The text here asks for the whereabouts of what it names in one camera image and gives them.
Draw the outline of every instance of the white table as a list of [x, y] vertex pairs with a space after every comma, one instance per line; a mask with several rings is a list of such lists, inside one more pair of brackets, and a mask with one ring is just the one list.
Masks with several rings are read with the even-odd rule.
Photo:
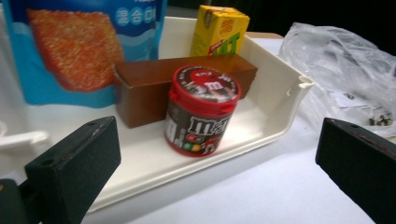
[[[257, 39], [277, 54], [281, 40]], [[83, 223], [374, 223], [315, 163], [297, 114], [281, 139], [87, 214]]]

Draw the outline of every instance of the white tray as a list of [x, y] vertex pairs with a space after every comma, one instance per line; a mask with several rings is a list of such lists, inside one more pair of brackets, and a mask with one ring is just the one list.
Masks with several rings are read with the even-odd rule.
[[[167, 17], [160, 58], [188, 56], [194, 25], [195, 19]], [[114, 105], [101, 109], [73, 105], [27, 105], [22, 100], [17, 76], [11, 65], [9, 46], [4, 41], [7, 37], [2, 35], [0, 38], [0, 120], [8, 125], [7, 135], [40, 130], [49, 133], [49, 140], [55, 144], [90, 120], [105, 116], [117, 118], [121, 165], [89, 212], [279, 139], [289, 130], [301, 100], [313, 86], [309, 77], [245, 36], [239, 54], [259, 68], [257, 76], [247, 97], [238, 102], [218, 150], [207, 157], [190, 158], [178, 154], [166, 144], [163, 121], [128, 129]], [[23, 179], [18, 175], [24, 174], [13, 172], [8, 176]]]

